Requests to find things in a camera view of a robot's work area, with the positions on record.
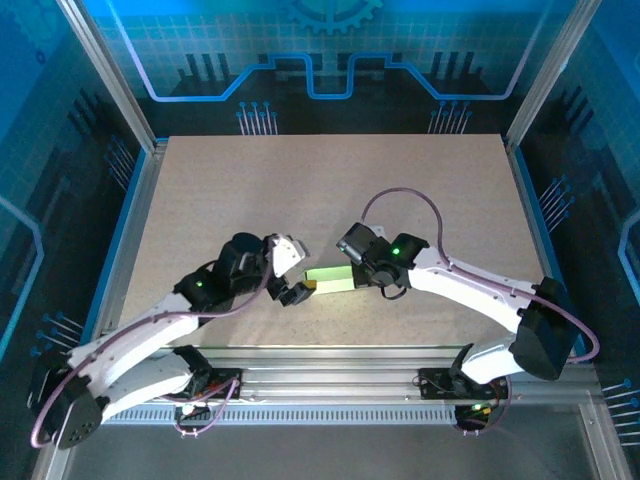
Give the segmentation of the aluminium side rail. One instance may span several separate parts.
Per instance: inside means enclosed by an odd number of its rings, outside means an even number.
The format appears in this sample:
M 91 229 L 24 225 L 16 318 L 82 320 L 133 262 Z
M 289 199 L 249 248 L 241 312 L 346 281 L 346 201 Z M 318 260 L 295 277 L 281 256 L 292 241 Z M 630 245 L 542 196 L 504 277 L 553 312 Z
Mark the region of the aluminium side rail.
M 132 208 L 120 242 L 106 296 L 100 308 L 100 317 L 91 341 L 99 338 L 115 327 L 121 317 L 135 260 L 150 211 L 151 201 L 169 143 L 167 138 L 160 140 L 167 141 L 166 146 L 162 147 L 161 151 L 156 154 L 148 153 L 148 158 L 138 181 Z

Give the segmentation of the pale green paper box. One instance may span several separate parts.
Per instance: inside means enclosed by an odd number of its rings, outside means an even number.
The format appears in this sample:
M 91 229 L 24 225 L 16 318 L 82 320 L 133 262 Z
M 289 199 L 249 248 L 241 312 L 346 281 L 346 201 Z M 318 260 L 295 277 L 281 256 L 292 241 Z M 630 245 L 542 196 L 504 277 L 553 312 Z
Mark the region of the pale green paper box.
M 305 280 L 316 284 L 315 295 L 353 291 L 355 289 L 351 266 L 336 266 L 308 269 Z

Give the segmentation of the aluminium enclosure post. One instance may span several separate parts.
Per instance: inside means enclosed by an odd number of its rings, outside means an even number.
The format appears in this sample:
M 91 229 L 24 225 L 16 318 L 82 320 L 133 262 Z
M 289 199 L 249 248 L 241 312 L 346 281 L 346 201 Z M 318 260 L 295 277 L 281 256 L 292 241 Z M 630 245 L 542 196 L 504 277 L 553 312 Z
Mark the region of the aluminium enclosure post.
M 506 133 L 507 154 L 514 154 L 524 139 L 601 2 L 602 0 L 576 0 Z
M 82 0 L 55 0 L 91 60 L 128 127 L 146 153 L 156 154 L 167 141 L 158 140 L 121 69 Z

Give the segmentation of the blue table edge strip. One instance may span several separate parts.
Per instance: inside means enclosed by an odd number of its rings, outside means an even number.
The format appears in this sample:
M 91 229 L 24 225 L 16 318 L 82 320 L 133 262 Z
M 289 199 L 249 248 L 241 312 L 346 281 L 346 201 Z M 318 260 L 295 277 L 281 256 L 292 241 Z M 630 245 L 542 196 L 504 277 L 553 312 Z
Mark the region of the blue table edge strip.
M 111 237 L 100 276 L 98 278 L 98 283 L 96 285 L 96 289 L 90 304 L 86 320 L 84 322 L 83 329 L 81 331 L 79 340 L 80 346 L 89 343 L 92 339 L 92 335 L 95 332 L 96 325 L 100 317 L 100 308 L 102 307 L 103 301 L 106 296 L 109 280 L 116 263 L 116 256 L 119 250 L 120 242 L 122 240 L 126 222 L 134 201 L 134 195 L 136 193 L 138 181 L 142 174 L 142 170 L 145 167 L 147 158 L 148 152 L 144 149 L 141 149 L 134 163 L 133 174 L 129 186 L 127 187 L 127 190 L 125 192 L 123 204 Z

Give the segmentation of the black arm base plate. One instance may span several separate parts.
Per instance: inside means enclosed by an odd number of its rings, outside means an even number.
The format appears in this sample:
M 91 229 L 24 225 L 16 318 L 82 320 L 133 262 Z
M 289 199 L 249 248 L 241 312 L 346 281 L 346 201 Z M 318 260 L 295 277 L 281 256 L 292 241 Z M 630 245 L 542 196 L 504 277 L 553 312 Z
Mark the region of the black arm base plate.
M 232 400 L 240 398 L 243 371 L 238 368 L 214 368 L 209 378 L 196 390 L 197 401 L 224 400 L 230 392 Z
M 423 400 L 504 400 L 509 393 L 505 378 L 478 384 L 448 368 L 418 369 L 412 383 Z

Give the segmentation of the aluminium frame rail wide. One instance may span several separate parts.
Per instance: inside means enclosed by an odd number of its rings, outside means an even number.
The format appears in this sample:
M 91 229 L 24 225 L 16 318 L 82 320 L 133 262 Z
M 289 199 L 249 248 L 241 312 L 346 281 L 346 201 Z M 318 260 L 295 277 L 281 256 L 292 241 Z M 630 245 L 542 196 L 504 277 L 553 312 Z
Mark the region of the aluminium frame rail wide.
M 214 368 L 243 371 L 240 401 L 262 404 L 416 404 L 413 378 L 421 368 L 450 367 L 459 347 L 276 346 L 201 348 Z M 133 405 L 186 386 L 169 349 L 143 360 L 119 380 L 147 388 Z M 514 406 L 602 404 L 592 365 L 566 366 L 553 382 L 529 374 L 511 376 Z

